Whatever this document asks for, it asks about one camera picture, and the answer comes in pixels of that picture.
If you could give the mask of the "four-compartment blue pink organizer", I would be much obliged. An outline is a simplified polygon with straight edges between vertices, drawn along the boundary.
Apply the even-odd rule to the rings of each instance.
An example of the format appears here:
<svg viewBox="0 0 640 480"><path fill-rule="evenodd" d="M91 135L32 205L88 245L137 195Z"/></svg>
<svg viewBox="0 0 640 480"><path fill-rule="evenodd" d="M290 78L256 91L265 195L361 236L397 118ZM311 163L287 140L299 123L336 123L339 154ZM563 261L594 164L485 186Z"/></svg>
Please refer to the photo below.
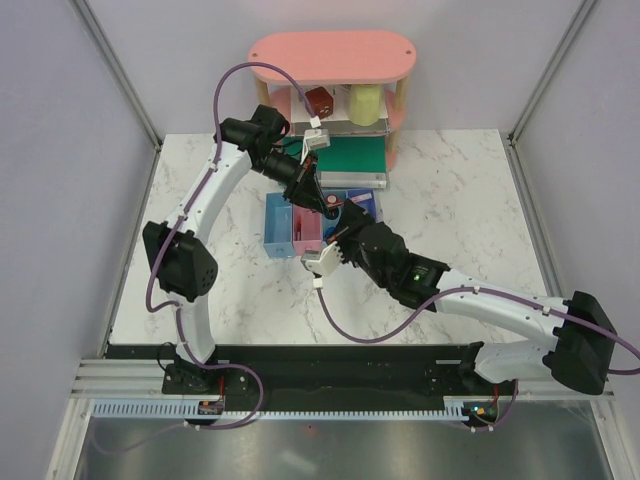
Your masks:
<svg viewBox="0 0 640 480"><path fill-rule="evenodd" d="M351 199L364 207L374 220L382 219L376 192L367 188L324 189L324 197L337 195L342 203ZM263 246L270 258L294 258L307 250L319 251L325 246L324 231L334 226L338 218L330 220L321 213L293 205L278 192L266 194ZM302 230L302 240L295 241L296 230Z"/></svg>

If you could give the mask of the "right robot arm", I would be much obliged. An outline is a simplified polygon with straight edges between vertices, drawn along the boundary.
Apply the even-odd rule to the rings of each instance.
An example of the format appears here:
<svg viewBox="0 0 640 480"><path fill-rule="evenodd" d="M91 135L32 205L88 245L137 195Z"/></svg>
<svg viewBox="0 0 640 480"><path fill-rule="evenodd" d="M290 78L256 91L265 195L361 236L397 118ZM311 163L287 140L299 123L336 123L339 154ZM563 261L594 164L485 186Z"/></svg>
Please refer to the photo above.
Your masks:
<svg viewBox="0 0 640 480"><path fill-rule="evenodd" d="M351 200L335 216L329 244L340 260L364 271L401 305L468 317L521 336L514 343L470 344L457 371L465 391L550 377L581 394L603 393L616 331L593 295L515 293L411 252L400 235Z"/></svg>

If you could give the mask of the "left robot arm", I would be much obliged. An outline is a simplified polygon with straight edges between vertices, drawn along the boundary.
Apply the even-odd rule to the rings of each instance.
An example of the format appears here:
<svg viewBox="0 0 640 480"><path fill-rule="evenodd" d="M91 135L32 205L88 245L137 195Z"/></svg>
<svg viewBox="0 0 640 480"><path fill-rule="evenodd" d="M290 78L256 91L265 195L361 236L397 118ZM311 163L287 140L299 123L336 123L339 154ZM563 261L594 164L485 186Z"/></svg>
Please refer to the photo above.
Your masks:
<svg viewBox="0 0 640 480"><path fill-rule="evenodd" d="M142 238L151 274L145 303L157 312L152 290L160 287L173 309L178 341L173 361L165 368L165 394L209 394L226 366L213 364L216 343L210 328L208 294L218 276L218 264L206 247L214 223L236 185L251 171L283 185L289 203L338 216L321 191L316 176L316 148L329 144L317 114L310 118L299 157L281 144L290 124L274 107L259 105L248 120L216 120L212 155L174 211L162 222L149 221Z"/></svg>

